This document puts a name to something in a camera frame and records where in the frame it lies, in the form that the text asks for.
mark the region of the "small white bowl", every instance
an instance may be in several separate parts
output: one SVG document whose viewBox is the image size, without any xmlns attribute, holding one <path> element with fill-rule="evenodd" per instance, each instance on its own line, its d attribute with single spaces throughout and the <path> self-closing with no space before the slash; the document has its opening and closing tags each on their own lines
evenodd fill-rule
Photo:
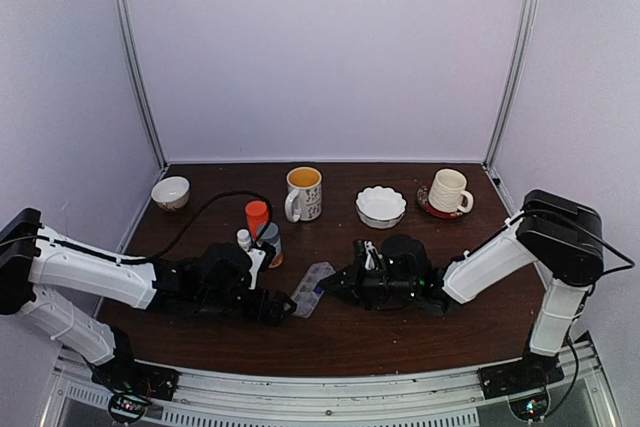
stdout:
<svg viewBox="0 0 640 427">
<path fill-rule="evenodd" d="M 374 229 L 390 229 L 404 216 L 407 202 L 389 187 L 367 187 L 356 198 L 360 220 Z"/>
<path fill-rule="evenodd" d="M 184 177 L 167 177 L 153 187 L 151 198 L 167 212 L 181 209 L 189 201 L 189 181 Z"/>
</svg>

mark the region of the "metal frame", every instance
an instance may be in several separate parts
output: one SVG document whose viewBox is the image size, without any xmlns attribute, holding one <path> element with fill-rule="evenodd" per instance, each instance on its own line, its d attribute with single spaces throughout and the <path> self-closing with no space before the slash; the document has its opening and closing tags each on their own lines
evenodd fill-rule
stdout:
<svg viewBox="0 0 640 427">
<path fill-rule="evenodd" d="M 618 412 L 595 347 L 587 340 L 576 344 L 576 351 L 579 378 L 589 387 L 599 425 L 619 427 Z M 568 348 L 560 352 L 560 362 L 566 377 L 553 388 L 571 382 L 575 371 Z M 483 398 L 477 375 L 480 367 L 344 378 L 259 377 L 177 368 L 181 375 L 174 400 L 154 401 L 145 419 L 180 427 L 404 427 L 447 425 L 439 419 L 448 418 L 464 419 L 450 420 L 450 426 L 472 427 L 479 425 L 477 408 L 508 400 Z M 38 425 L 59 427 L 66 399 L 104 409 L 110 394 L 93 384 L 90 377 L 81 357 L 63 349 L 48 383 L 49 397 Z"/>
<path fill-rule="evenodd" d="M 520 11 L 518 32 L 516 34 L 513 55 L 511 57 L 511 66 L 509 68 L 507 82 L 502 94 L 502 101 L 500 104 L 500 110 L 498 111 L 496 125 L 491 136 L 487 155 L 484 159 L 484 165 L 489 171 L 493 169 L 496 155 L 500 147 L 500 142 L 504 136 L 507 120 L 509 119 L 511 108 L 513 107 L 513 102 L 518 89 L 518 82 L 520 81 L 520 76 L 522 74 L 522 66 L 524 65 L 524 54 L 531 36 L 537 6 L 538 0 L 522 0 L 522 9 Z"/>
<path fill-rule="evenodd" d="M 124 44 L 131 85 L 136 97 L 138 109 L 140 110 L 147 138 L 149 139 L 151 149 L 153 150 L 153 155 L 156 163 L 158 164 L 158 168 L 162 170 L 167 166 L 167 161 L 164 156 L 164 152 L 162 151 L 162 145 L 160 144 L 158 131 L 156 129 L 155 122 L 153 121 L 153 115 L 151 114 L 151 109 L 149 107 L 149 99 L 142 79 L 142 70 L 140 69 L 140 61 L 138 59 L 136 45 L 133 39 L 133 30 L 131 28 L 127 0 L 114 1 L 116 4 L 116 11 L 118 12 L 118 19 L 120 20 L 120 33 Z"/>
<path fill-rule="evenodd" d="M 158 175 L 156 176 L 154 185 L 160 182 L 164 178 L 164 176 L 167 175 L 168 170 L 169 170 L 168 166 L 160 169 L 160 172 L 158 172 Z M 146 200 L 137 210 L 136 214 L 133 216 L 133 219 L 131 219 L 131 223 L 129 224 L 129 227 L 127 227 L 127 230 L 122 236 L 122 239 L 118 244 L 118 248 L 116 249 L 116 252 L 118 252 L 119 254 L 124 254 L 127 251 L 127 248 L 131 243 L 131 239 L 133 239 L 133 234 L 135 234 L 136 230 L 138 229 L 138 225 L 140 224 L 140 221 L 142 220 L 142 217 L 147 211 L 147 208 L 149 207 L 150 203 L 151 203 L 151 193 L 149 193 Z M 103 303 L 104 303 L 104 297 L 100 297 L 98 299 L 98 302 L 96 302 L 96 306 L 93 308 L 91 317 L 93 317 L 94 319 L 98 318 L 98 314 L 100 313 L 100 309 L 102 308 Z"/>
</svg>

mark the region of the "small white bottle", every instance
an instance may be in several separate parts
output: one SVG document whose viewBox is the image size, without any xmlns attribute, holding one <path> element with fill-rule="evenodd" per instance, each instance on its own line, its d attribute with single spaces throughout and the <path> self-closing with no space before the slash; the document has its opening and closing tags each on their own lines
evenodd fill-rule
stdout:
<svg viewBox="0 0 640 427">
<path fill-rule="evenodd" d="M 251 248 L 251 234 L 247 229 L 240 229 L 236 234 L 236 238 L 238 239 L 238 245 L 240 248 L 246 252 L 249 252 Z"/>
</svg>

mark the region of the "cream mug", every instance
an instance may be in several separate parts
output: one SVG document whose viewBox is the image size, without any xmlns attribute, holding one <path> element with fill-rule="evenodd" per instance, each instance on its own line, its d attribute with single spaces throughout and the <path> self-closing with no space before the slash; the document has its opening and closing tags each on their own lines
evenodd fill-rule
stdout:
<svg viewBox="0 0 640 427">
<path fill-rule="evenodd" d="M 287 174 L 289 195 L 284 213 L 289 222 L 307 222 L 322 213 L 322 174 L 311 167 L 298 167 Z"/>
<path fill-rule="evenodd" d="M 429 190 L 429 204 L 440 212 L 460 211 L 466 214 L 473 208 L 473 195 L 466 188 L 467 178 L 460 172 L 453 169 L 439 170 Z"/>
</svg>

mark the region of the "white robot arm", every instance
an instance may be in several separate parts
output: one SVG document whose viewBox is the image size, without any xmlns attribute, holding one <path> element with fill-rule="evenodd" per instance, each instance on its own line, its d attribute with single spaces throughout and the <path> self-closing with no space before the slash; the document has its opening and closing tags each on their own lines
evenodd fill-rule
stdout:
<svg viewBox="0 0 640 427">
<path fill-rule="evenodd" d="M 382 243 L 380 254 L 369 241 L 356 240 L 353 264 L 320 286 L 368 310 L 395 299 L 444 316 L 518 269 L 541 262 L 553 273 L 553 281 L 523 359 L 514 366 L 502 364 L 495 372 L 480 371 L 487 397 L 508 395 L 562 378 L 557 354 L 585 295 L 603 275 L 601 230 L 593 209 L 534 190 L 499 232 L 444 271 L 431 265 L 421 242 L 394 235 Z"/>
<path fill-rule="evenodd" d="M 92 319 L 55 287 L 183 317 L 240 310 L 278 325 L 295 303 L 282 292 L 271 299 L 256 285 L 274 253 L 267 244 L 244 251 L 224 243 L 177 262 L 120 255 L 62 236 L 41 225 L 40 212 L 24 209 L 0 232 L 0 315 L 22 316 L 80 353 L 98 383 L 122 391 L 149 380 L 164 386 L 154 389 L 157 398 L 170 398 L 176 371 L 135 362 L 124 332 Z"/>
</svg>

